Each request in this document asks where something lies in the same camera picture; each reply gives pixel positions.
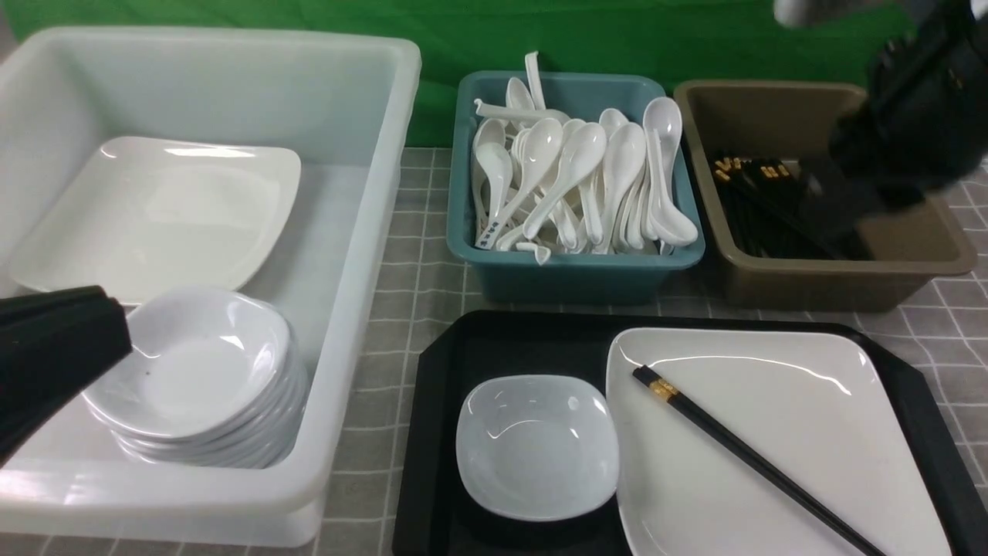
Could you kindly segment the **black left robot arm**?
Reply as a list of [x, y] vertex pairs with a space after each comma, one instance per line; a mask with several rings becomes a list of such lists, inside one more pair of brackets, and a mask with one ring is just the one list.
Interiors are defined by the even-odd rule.
[[1, 464], [133, 350], [99, 286], [1, 300]]

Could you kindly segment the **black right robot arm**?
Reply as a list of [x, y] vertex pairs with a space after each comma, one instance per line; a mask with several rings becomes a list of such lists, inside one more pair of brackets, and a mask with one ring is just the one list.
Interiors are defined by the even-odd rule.
[[868, 67], [867, 99], [802, 158], [798, 215], [819, 239], [921, 205], [986, 156], [984, 1], [904, 1], [916, 31], [890, 39]]

